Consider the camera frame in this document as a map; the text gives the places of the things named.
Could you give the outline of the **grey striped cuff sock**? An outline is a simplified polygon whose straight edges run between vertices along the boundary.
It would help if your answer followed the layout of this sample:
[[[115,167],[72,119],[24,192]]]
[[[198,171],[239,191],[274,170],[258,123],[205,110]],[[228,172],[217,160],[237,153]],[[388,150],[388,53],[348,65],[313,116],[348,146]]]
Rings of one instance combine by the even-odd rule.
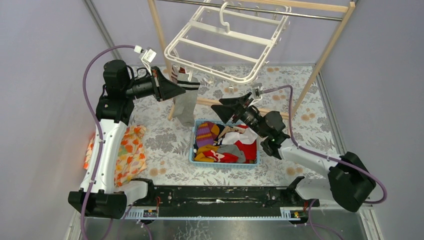
[[[195,125],[194,110],[200,83],[195,77],[189,80],[188,74],[179,73],[177,85],[182,87],[185,93],[174,98],[174,112],[172,116],[177,118],[184,127],[193,127]]]

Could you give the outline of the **santa pattern white sock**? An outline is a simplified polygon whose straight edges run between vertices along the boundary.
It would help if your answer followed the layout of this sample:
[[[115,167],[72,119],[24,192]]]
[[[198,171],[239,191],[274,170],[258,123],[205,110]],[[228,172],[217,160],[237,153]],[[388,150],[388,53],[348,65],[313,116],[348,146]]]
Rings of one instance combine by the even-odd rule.
[[[240,142],[244,145],[251,145],[258,138],[258,135],[247,125],[234,126],[231,130],[223,135],[221,144],[235,145]]]

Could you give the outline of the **purple orange striped sock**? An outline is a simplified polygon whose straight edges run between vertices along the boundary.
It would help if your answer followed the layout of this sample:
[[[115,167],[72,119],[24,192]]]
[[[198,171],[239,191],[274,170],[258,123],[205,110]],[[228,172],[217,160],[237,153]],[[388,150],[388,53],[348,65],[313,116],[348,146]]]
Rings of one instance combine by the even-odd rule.
[[[213,145],[220,133],[220,128],[217,124],[211,121],[201,123],[195,133],[195,143],[198,148],[206,145]]]

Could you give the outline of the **blue plastic sock basket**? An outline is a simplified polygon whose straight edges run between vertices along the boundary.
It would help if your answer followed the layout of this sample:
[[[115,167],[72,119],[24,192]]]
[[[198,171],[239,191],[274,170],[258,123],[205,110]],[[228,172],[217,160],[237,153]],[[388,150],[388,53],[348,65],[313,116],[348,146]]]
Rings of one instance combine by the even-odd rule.
[[[203,122],[212,122],[217,124],[220,132],[215,139],[213,145],[205,145],[198,148],[196,145],[196,131],[199,125]],[[246,145],[241,142],[236,144],[224,145],[221,144],[222,137],[225,133],[232,132],[231,128],[235,126],[246,125],[240,120],[236,123],[225,124],[220,120],[197,119],[192,128],[191,143],[188,160],[197,167],[213,167],[213,168],[242,168],[253,169],[260,163],[260,141],[257,139],[253,144]],[[218,153],[229,153],[238,157],[235,163],[214,162],[210,158],[206,158],[203,153],[213,150]]]

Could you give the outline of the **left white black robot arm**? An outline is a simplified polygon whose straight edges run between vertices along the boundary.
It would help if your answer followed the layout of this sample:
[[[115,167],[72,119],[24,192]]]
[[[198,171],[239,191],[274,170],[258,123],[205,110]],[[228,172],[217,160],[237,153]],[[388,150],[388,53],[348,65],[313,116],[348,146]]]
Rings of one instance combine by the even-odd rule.
[[[103,92],[96,106],[96,134],[90,165],[79,190],[71,191],[68,203],[83,217],[121,219],[131,204],[156,203],[152,180],[136,178],[115,186],[118,151],[134,109],[134,100],[152,96],[158,102],[186,92],[168,80],[156,67],[136,78],[123,60],[112,60],[103,67]]]

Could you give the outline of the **grey sock with red stripes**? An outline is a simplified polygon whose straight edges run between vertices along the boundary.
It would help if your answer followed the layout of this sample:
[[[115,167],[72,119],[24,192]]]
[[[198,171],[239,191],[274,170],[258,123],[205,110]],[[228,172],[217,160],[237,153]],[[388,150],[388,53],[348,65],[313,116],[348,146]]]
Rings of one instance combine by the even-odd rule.
[[[187,81],[189,74],[187,74],[186,69],[180,66],[173,65],[171,67],[171,80],[173,82],[177,81]]]

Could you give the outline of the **white plastic clip hanger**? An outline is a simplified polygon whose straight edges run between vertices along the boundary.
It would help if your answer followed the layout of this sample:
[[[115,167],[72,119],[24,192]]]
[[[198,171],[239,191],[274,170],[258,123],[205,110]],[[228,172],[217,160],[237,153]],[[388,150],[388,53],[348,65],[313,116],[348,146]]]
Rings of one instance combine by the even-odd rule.
[[[258,78],[289,25],[290,6],[266,14],[237,9],[230,0],[204,0],[168,44],[165,57],[225,81],[245,85]]]

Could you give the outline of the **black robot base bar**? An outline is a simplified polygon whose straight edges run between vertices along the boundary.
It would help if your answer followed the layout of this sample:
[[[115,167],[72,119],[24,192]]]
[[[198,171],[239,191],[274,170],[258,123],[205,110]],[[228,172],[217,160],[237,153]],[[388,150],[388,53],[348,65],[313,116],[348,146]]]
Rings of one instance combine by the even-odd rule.
[[[225,208],[277,208],[296,211],[303,217],[310,206],[318,207],[318,200],[305,200],[293,187],[275,186],[176,186],[154,187],[152,198],[139,199],[132,209],[162,207],[182,208],[224,206]]]

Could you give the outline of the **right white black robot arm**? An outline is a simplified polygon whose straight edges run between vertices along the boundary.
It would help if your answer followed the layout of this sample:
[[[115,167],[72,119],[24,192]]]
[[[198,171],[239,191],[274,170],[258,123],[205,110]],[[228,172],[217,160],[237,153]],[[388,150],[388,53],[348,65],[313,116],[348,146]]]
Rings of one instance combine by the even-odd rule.
[[[262,150],[271,157],[300,164],[322,175],[321,179],[302,179],[287,191],[287,201],[293,206],[305,200],[329,200],[349,212],[357,212],[377,183],[353,152],[332,156],[314,148],[304,147],[284,133],[286,128],[280,112],[272,110],[262,115],[251,103],[249,94],[222,98],[211,109],[223,123],[243,122],[263,140]]]

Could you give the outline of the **orange floral cloth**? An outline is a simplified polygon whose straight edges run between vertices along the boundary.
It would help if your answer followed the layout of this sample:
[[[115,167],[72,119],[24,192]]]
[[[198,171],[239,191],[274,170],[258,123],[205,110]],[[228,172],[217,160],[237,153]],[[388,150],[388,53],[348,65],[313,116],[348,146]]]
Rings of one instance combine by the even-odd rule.
[[[127,127],[117,151],[114,186],[121,187],[136,178],[147,168],[147,157],[142,139],[146,127],[143,125],[131,125]]]

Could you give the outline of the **red white patterned sock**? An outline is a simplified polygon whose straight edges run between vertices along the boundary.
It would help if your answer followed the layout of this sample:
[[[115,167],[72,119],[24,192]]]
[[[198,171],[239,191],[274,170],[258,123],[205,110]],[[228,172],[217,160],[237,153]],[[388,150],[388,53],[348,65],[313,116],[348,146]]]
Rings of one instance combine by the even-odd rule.
[[[216,163],[236,163],[238,156],[231,153],[219,153],[214,150],[209,150],[202,153],[205,158],[212,159]]]

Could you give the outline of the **metal hanging rod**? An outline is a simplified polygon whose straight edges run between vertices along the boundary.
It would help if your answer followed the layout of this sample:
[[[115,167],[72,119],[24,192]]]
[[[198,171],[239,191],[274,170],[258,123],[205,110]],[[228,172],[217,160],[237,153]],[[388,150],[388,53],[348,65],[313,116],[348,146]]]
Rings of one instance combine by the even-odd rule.
[[[161,2],[196,5],[196,6],[202,6],[202,7],[212,7],[212,8],[217,8],[217,9],[220,9],[223,5],[223,4],[217,4],[217,3],[199,2],[199,1],[191,1],[191,0],[160,0],[160,1]],[[337,22],[341,22],[343,20],[341,17],[330,17],[330,16],[321,16],[321,15],[293,13],[293,12],[283,12],[283,11],[279,11],[279,10],[267,10],[267,9],[262,9],[262,8],[248,8],[248,7],[234,6],[234,5],[227,5],[225,8],[228,8],[228,9],[231,9],[231,10],[253,12],[253,13],[283,15],[283,16],[308,18],[308,19],[316,19],[316,20],[327,20],[327,21],[337,21]]]

